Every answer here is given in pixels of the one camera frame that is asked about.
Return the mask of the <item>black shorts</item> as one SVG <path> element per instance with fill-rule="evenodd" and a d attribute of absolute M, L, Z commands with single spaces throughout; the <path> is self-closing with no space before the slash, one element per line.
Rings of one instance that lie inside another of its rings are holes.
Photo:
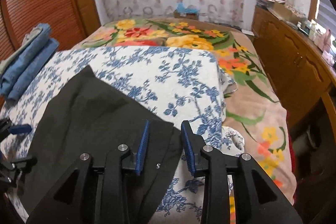
<path fill-rule="evenodd" d="M 143 170 L 127 175 L 129 223 L 148 223 L 159 207 L 182 153 L 181 134 L 135 100 L 95 77 L 90 67 L 72 77 L 38 124 L 29 153 L 37 164 L 26 176 L 22 202 L 30 213 L 81 154 L 103 166 L 107 153 L 134 146 L 150 122 Z"/>

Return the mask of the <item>folded blue jeans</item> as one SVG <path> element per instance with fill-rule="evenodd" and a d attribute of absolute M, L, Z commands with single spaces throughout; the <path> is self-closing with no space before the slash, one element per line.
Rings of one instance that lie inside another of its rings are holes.
<path fill-rule="evenodd" d="M 7 101 L 17 102 L 21 98 L 59 47 L 59 42 L 50 37 L 49 24 L 39 23 L 36 27 L 41 27 L 42 32 L 1 75 L 1 96 Z"/>

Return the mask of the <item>folded grey pants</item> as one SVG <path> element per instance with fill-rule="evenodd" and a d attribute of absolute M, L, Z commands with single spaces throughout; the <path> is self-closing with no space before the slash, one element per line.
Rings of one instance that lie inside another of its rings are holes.
<path fill-rule="evenodd" d="M 18 57 L 29 45 L 30 43 L 42 32 L 41 27 L 34 27 L 29 34 L 26 34 L 22 45 L 7 59 L 2 60 L 0 64 L 0 74 L 3 75 L 7 67 Z"/>

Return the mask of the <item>wooden sideboard cabinet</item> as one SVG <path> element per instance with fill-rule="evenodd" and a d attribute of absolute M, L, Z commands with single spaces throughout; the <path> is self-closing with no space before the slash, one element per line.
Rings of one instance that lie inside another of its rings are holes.
<path fill-rule="evenodd" d="M 272 88 L 287 110 L 291 134 L 303 130 L 325 111 L 335 129 L 335 72 L 305 36 L 255 7 L 254 48 Z"/>

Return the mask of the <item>pink bottle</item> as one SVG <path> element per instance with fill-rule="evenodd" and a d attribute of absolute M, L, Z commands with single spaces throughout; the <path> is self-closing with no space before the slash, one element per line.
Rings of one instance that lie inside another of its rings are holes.
<path fill-rule="evenodd" d="M 321 36 L 321 51 L 329 52 L 331 49 L 331 30 L 327 29 Z"/>

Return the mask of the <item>open cardboard box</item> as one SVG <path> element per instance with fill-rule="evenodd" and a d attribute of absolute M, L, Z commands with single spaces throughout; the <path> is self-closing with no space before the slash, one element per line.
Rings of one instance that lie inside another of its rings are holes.
<path fill-rule="evenodd" d="M 275 2 L 270 12 L 281 20 L 286 20 L 293 24 L 297 24 L 306 18 L 305 14 L 299 12 L 294 7 L 286 3 Z"/>

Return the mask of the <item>cardboard box with blue cloth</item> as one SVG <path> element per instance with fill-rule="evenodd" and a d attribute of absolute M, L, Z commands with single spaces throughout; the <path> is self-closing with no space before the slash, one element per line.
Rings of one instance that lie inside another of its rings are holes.
<path fill-rule="evenodd" d="M 179 2 L 174 10 L 174 18 L 199 20 L 199 10 L 194 7 L 185 7 L 182 2 Z"/>

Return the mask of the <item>grey zebra window blind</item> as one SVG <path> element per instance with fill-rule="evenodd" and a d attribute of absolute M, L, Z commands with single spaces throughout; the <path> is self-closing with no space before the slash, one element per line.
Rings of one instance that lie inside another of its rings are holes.
<path fill-rule="evenodd" d="M 330 30 L 331 35 L 335 37 L 335 9 L 330 0 L 318 1 L 317 22 L 325 30 Z"/>

